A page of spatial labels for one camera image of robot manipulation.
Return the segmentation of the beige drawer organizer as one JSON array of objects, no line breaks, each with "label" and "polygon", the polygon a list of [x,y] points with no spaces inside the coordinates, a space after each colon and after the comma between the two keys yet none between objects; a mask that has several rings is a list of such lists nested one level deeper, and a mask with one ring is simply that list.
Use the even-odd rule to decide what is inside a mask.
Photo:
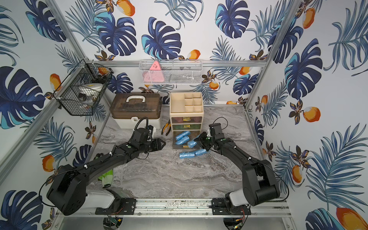
[{"label": "beige drawer organizer", "polygon": [[170,122],[175,134],[189,131],[192,136],[201,133],[204,120],[202,93],[186,92],[170,95]]}]

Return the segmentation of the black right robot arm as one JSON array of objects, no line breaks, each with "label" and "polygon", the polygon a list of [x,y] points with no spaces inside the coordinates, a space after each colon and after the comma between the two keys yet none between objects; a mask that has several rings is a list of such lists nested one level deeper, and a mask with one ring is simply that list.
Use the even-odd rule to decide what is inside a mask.
[{"label": "black right robot arm", "polygon": [[221,124],[209,125],[209,133],[203,132],[194,141],[206,151],[214,151],[234,163],[242,174],[242,187],[225,195],[223,203],[212,207],[229,215],[239,215],[241,209],[280,198],[280,188],[271,164],[259,160],[242,150],[222,132]]}]

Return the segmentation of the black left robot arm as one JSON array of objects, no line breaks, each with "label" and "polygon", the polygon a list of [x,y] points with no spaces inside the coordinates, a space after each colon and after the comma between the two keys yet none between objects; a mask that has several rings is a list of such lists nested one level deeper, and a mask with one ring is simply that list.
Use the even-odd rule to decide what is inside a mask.
[{"label": "black left robot arm", "polygon": [[87,190],[87,186],[104,173],[127,164],[139,157],[141,153],[160,151],[166,142],[152,137],[152,130],[138,128],[133,131],[129,141],[116,145],[102,157],[85,163],[82,166],[69,164],[60,167],[59,173],[53,177],[47,199],[65,216],[74,214],[80,209],[113,207],[118,196],[113,192]]}]

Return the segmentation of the blue roll top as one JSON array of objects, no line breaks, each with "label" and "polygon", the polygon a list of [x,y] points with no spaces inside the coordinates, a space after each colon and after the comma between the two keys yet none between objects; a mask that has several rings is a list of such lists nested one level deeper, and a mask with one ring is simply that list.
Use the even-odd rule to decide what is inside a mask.
[{"label": "blue roll top", "polygon": [[201,156],[205,153],[207,153],[206,149],[199,149],[199,150],[195,151],[195,156]]}]

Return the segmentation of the clear lowest drawer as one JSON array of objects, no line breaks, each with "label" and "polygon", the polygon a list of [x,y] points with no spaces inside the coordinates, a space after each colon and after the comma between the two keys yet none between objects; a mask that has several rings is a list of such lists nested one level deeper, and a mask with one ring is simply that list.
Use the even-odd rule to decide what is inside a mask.
[{"label": "clear lowest drawer", "polygon": [[186,131],[174,131],[173,132],[173,140],[172,140],[172,148],[175,150],[182,150],[182,149],[188,149],[188,143],[195,138],[197,138],[200,134],[200,130],[191,130],[189,135],[185,135],[182,139],[177,140],[176,137],[180,136],[182,133],[185,133]]}]

